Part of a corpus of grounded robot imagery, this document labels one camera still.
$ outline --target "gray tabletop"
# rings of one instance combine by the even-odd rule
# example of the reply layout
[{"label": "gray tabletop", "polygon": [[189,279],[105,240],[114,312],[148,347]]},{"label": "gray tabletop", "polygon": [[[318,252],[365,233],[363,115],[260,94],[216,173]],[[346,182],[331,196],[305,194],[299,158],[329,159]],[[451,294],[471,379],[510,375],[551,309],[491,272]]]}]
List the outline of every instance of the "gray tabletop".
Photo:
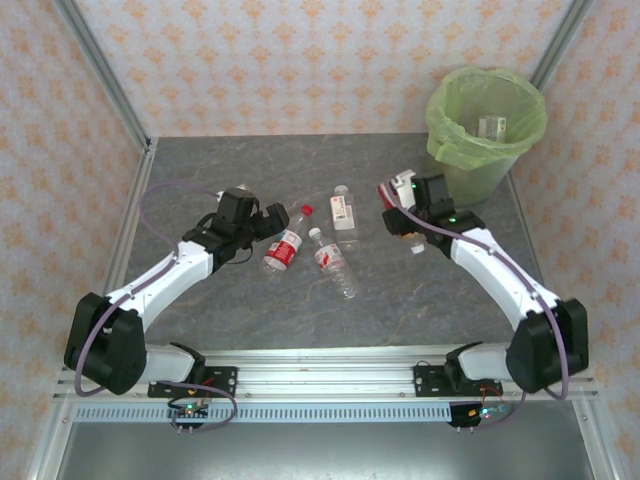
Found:
[{"label": "gray tabletop", "polygon": [[[346,255],[362,286],[340,298],[303,242],[279,281],[262,275],[269,241],[244,265],[226,265],[179,297],[147,332],[147,341],[197,350],[454,344],[511,338],[510,325],[467,274],[428,247],[412,255],[382,222],[376,185],[408,168],[437,171],[426,134],[308,135],[161,139],[149,185],[182,180],[213,191],[246,183],[261,205],[281,202],[291,214],[308,203],[313,222],[331,234],[329,197],[345,184],[355,195],[362,246]],[[205,195],[180,189],[150,199],[150,220],[179,239],[212,211]],[[506,181],[474,211],[503,248],[533,274],[523,225]],[[138,226],[127,269],[132,280],[168,253]]]}]

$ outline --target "trash can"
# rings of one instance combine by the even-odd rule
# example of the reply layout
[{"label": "trash can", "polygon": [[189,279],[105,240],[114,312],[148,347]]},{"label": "trash can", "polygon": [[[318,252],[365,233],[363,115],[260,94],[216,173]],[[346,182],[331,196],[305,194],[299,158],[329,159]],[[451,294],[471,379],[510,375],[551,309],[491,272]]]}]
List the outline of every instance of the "trash can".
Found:
[{"label": "trash can", "polygon": [[[444,77],[426,118],[427,151],[460,206],[486,200],[547,124],[544,98],[531,83],[508,70],[474,67]],[[498,134],[491,131],[496,122]]]}]

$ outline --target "plastic bag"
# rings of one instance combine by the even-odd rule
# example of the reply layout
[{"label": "plastic bag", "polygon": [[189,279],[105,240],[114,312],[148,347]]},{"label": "plastic bag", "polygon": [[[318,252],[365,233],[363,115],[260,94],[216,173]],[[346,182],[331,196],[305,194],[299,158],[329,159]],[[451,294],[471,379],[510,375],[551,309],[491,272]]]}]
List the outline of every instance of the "plastic bag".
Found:
[{"label": "plastic bag", "polygon": [[[505,143],[476,137],[484,115],[506,117]],[[442,163],[463,170],[528,151],[544,134],[544,97],[527,80],[505,69],[456,70],[442,80],[426,111],[427,151]]]}]

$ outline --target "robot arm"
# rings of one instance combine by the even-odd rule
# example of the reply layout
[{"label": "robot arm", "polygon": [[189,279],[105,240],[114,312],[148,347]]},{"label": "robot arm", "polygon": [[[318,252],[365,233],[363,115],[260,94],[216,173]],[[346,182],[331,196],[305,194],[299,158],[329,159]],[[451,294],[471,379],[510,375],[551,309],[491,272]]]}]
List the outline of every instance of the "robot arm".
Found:
[{"label": "robot arm", "polygon": [[[477,343],[447,355],[445,372],[454,391],[462,391],[465,384],[487,378],[514,381],[529,393],[559,381],[560,353],[543,304],[549,307],[559,325],[569,374],[587,368],[587,314],[580,302],[562,302],[513,262],[476,215],[456,211],[444,177],[419,178],[408,170],[394,177],[390,185],[391,192],[384,184],[378,188],[387,208],[383,213],[387,230],[393,235],[414,232],[425,235],[428,243],[482,285],[515,331],[507,349]],[[419,225],[397,208],[398,205],[435,228]],[[507,266],[509,262],[515,271]],[[534,293],[530,293],[525,282],[533,287]]]},{"label": "robot arm", "polygon": [[[252,193],[229,189],[222,195],[217,212],[188,231],[176,251],[105,297],[86,295],[76,308],[65,365],[76,370],[81,351],[87,348],[88,338],[97,327],[82,374],[109,391],[120,395],[138,382],[204,381],[201,355],[178,344],[147,345],[144,333],[176,298],[232,260],[239,249],[253,248],[253,242],[286,228],[289,217],[281,204],[270,205],[267,213],[265,217]],[[107,310],[118,302],[118,308],[105,318]]]}]

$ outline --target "patterned wallpaper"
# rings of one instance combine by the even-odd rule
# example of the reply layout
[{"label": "patterned wallpaper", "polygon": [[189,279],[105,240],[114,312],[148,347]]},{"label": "patterned wallpaper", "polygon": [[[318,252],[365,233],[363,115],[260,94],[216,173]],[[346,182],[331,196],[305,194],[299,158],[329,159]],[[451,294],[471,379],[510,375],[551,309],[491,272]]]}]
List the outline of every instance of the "patterned wallpaper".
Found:
[{"label": "patterned wallpaper", "polygon": [[422,132],[439,80],[529,77],[570,0],[79,0],[152,136]]},{"label": "patterned wallpaper", "polygon": [[139,149],[51,0],[0,2],[0,465],[24,478]]},{"label": "patterned wallpaper", "polygon": [[546,136],[515,180],[545,279],[587,306],[595,375],[637,473],[640,3],[596,0],[554,75]]}]

